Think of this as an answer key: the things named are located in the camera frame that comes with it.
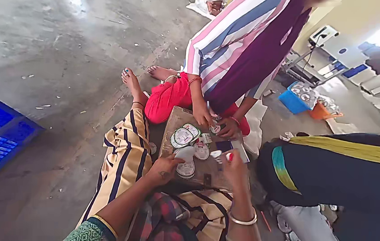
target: red leggings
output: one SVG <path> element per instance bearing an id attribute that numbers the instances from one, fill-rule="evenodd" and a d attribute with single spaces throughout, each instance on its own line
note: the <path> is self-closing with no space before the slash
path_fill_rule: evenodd
<path id="1" fill-rule="evenodd" d="M 192 105 L 191 92 L 187 74 L 182 72 L 181 78 L 175 84 L 166 82 L 151 89 L 151 96 L 145 106 L 145 115 L 154 124 L 168 120 L 174 106 L 189 108 Z M 237 105 L 233 103 L 220 116 L 230 117 L 237 111 Z M 249 135 L 249 124 L 244 117 L 239 128 L 243 135 Z"/>

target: bangle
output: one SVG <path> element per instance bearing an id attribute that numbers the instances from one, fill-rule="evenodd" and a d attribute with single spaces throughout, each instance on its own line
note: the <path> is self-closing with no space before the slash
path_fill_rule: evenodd
<path id="1" fill-rule="evenodd" d="M 234 118 L 233 116 L 230 116 L 230 118 L 231 118 L 232 120 L 234 120 L 234 121 L 237 123 L 238 126 L 241 125 L 241 123 L 240 123 L 236 118 Z"/>
<path id="2" fill-rule="evenodd" d="M 202 81 L 202 78 L 200 78 L 200 77 L 195 77 L 195 78 L 193 78 L 192 80 L 189 81 L 189 85 L 190 85 L 193 81 L 195 81 L 195 80 L 200 80 L 200 81 Z"/>
<path id="3" fill-rule="evenodd" d="M 138 104 L 140 104 L 141 106 L 145 107 L 141 102 L 138 102 L 138 101 L 134 101 L 134 102 L 132 102 L 132 105 L 135 104 L 135 103 L 138 103 Z"/>
<path id="4" fill-rule="evenodd" d="M 234 222 L 234 223 L 237 223 L 237 224 L 240 224 L 240 225 L 245 225 L 245 226 L 251 226 L 252 224 L 256 223 L 257 222 L 257 212 L 255 210 L 254 207 L 252 207 L 252 209 L 254 210 L 254 218 L 249 221 L 249 222 L 243 222 L 243 221 L 240 221 L 240 220 L 237 220 L 235 219 L 232 215 L 231 215 L 231 212 L 229 212 L 229 216 L 230 216 L 230 219 Z"/>

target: foot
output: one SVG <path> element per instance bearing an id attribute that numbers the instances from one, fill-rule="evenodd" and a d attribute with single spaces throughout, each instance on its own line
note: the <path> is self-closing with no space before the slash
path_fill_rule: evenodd
<path id="1" fill-rule="evenodd" d="M 132 93 L 133 101 L 139 102 L 143 106 L 147 103 L 148 97 L 142 92 L 139 86 L 138 78 L 133 74 L 133 71 L 129 68 L 125 68 L 121 72 L 121 79 L 123 83 L 129 88 L 130 93 Z"/>
<path id="2" fill-rule="evenodd" d="M 151 77 L 165 81 L 171 75 L 177 75 L 178 72 L 173 69 L 166 69 L 160 66 L 151 66 L 147 69 L 147 73 L 151 75 Z"/>

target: orange container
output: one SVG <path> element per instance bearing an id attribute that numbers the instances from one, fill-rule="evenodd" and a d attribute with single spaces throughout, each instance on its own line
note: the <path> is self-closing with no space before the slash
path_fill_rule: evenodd
<path id="1" fill-rule="evenodd" d="M 339 113 L 339 114 L 330 114 L 327 110 L 326 110 L 326 107 L 317 102 L 315 107 L 313 108 L 312 111 L 309 111 L 309 114 L 312 118 L 316 119 L 316 120 L 325 120 L 325 119 L 329 119 L 329 118 L 334 118 L 334 117 L 341 117 L 343 116 L 343 113 Z"/>

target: hand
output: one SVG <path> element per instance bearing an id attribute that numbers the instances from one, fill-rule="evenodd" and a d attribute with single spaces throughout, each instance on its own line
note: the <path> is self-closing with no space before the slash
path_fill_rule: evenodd
<path id="1" fill-rule="evenodd" d="M 175 154 L 157 159 L 150 171 L 145 175 L 150 184 L 156 186 L 165 185 L 174 176 L 178 163 L 184 163 L 182 159 L 175 159 Z"/>
<path id="2" fill-rule="evenodd" d="M 237 126 L 237 122 L 232 118 L 222 118 L 218 125 L 225 124 L 225 127 L 219 131 L 217 135 L 227 139 L 238 139 L 241 129 Z"/>
<path id="3" fill-rule="evenodd" d="M 226 154 L 232 153 L 231 161 L 227 161 Z M 248 185 L 248 168 L 243 163 L 241 154 L 237 149 L 223 153 L 220 156 L 223 165 L 223 174 L 233 190 L 246 188 Z"/>
<path id="4" fill-rule="evenodd" d="M 208 106 L 203 98 L 200 100 L 193 100 L 193 116 L 197 123 L 205 128 L 209 128 L 209 125 L 215 125 L 214 120 L 208 111 Z"/>

